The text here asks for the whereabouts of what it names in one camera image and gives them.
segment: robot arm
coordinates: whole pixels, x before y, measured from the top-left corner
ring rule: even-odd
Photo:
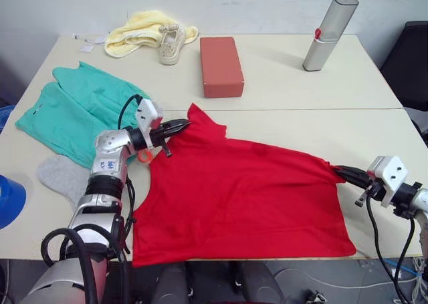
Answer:
[[[418,182],[412,186],[404,183],[407,169],[399,157],[379,156],[367,171],[348,166],[337,166],[335,171],[347,182],[364,189],[355,205],[362,207],[370,196],[383,207],[392,205],[394,214],[399,217],[415,218],[421,226],[419,242],[428,263],[428,190]],[[428,281],[428,267],[425,267],[423,279]]]
[[[139,150],[157,146],[162,146],[167,156],[170,156],[165,139],[182,132],[190,124],[185,119],[161,123],[161,110],[155,103],[142,98],[136,118],[138,128],[108,130],[95,139],[96,157],[86,193],[81,197],[68,228],[61,231],[77,232],[78,239],[84,244],[84,251],[70,243],[68,237],[62,243],[60,260],[54,263],[47,255],[47,244],[54,236],[50,233],[42,242],[43,259],[50,265],[49,269],[22,303],[101,303],[107,262],[116,257],[120,262],[126,262],[122,249],[128,231],[124,230],[124,219],[121,216],[121,198],[124,185],[130,182],[127,160]],[[90,257],[90,272],[85,271],[82,264],[82,252]],[[96,294],[92,294],[92,298],[88,295],[87,275],[96,284]],[[126,271],[122,278],[125,301],[128,296]]]

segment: white sticker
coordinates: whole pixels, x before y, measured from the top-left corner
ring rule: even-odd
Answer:
[[[119,171],[119,164],[115,159],[101,159],[100,168],[102,170],[109,170],[113,172]]]
[[[84,45],[80,48],[80,52],[91,52],[95,45]]]

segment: beige sneaker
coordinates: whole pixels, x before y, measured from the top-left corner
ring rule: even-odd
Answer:
[[[181,25],[163,25],[159,28],[163,33],[159,49],[159,59],[164,65],[175,65],[179,60],[180,50],[185,43],[186,31]]]

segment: black chair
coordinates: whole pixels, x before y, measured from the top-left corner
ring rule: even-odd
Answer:
[[[428,21],[409,21],[381,73],[404,107],[428,111]]]

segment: red box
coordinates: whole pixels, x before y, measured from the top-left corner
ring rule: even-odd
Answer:
[[[232,37],[203,37],[200,40],[205,97],[241,97],[244,80],[235,40]]]

